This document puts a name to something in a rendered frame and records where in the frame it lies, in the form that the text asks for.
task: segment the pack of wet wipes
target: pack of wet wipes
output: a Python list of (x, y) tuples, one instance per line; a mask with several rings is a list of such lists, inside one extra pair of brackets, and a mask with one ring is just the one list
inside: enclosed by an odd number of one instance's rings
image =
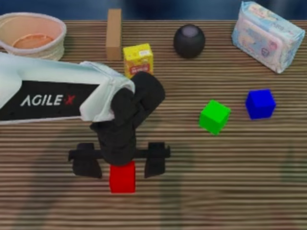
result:
[(253, 1), (241, 3), (233, 44), (276, 73), (288, 68), (305, 30)]

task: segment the black sphere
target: black sphere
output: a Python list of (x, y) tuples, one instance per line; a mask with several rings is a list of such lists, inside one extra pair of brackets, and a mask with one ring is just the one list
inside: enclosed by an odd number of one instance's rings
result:
[(183, 58), (195, 58), (205, 47), (206, 38), (203, 31), (195, 25), (180, 27), (174, 36), (174, 49)]

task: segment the red cube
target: red cube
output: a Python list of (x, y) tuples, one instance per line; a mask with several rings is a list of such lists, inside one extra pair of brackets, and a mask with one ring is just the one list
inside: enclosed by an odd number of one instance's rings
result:
[(109, 186), (111, 193), (135, 193), (135, 163), (110, 166)]

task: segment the basket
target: basket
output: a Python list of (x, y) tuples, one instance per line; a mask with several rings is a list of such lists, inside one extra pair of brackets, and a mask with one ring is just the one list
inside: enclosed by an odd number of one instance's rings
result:
[(0, 16), (0, 46), (9, 54), (60, 60), (64, 54), (66, 25), (39, 13), (8, 13)]

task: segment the striped wooden surface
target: striped wooden surface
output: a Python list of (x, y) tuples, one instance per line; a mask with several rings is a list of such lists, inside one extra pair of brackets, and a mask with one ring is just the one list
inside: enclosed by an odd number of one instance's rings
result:
[[(67, 151), (96, 143), (79, 120), (1, 126), (0, 230), (305, 230), (307, 229), (307, 43), (292, 66), (274, 74), (232, 46), (233, 21), (196, 21), (207, 44), (195, 60), (172, 49), (186, 22), (123, 24), (123, 45), (149, 42), (154, 72), (167, 99), (137, 130), (138, 146), (165, 141), (172, 148), (166, 174), (143, 178), (137, 193), (111, 195), (108, 166), (102, 180), (78, 178)], [(307, 29), (307, 22), (295, 22)], [(106, 23), (67, 22), (63, 61), (104, 62)], [(271, 88), (272, 119), (249, 121), (248, 90)], [(198, 127), (210, 99), (229, 106), (217, 137)]]

